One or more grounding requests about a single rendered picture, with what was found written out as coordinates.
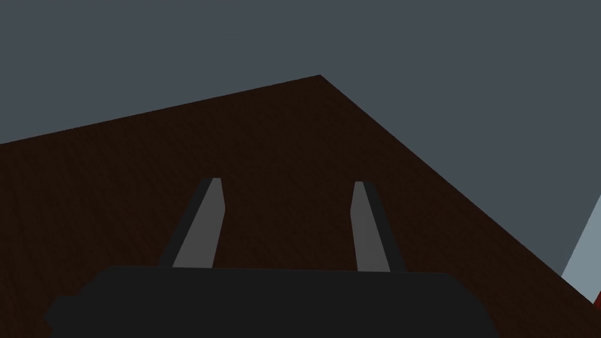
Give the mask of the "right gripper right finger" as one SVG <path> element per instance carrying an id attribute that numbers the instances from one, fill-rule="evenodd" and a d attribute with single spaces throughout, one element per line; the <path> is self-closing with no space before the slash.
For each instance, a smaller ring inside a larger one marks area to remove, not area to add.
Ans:
<path id="1" fill-rule="evenodd" d="M 350 206 L 354 252 L 360 272 L 405 272 L 406 264 L 376 186 L 356 181 Z"/>

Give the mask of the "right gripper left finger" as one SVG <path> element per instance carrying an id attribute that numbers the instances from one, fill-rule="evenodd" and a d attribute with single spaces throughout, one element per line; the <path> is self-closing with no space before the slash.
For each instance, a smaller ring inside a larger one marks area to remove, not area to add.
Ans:
<path id="1" fill-rule="evenodd" d="M 210 269 L 214 265 L 224 215 L 225 200 L 221 178 L 202 179 L 158 265 Z"/>

